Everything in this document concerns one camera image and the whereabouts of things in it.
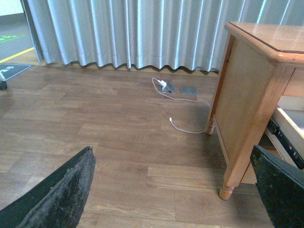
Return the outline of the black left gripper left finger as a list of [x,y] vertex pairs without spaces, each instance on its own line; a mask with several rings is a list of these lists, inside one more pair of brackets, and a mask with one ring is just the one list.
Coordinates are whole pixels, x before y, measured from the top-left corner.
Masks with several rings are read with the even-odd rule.
[[90,192],[96,157],[85,147],[0,211],[2,228],[75,228]]

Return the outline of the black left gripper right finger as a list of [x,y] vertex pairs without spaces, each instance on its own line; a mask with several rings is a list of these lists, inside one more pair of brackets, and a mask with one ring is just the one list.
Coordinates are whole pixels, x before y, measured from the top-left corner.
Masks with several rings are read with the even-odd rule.
[[256,186],[275,228],[304,226],[304,172],[259,145],[250,160]]

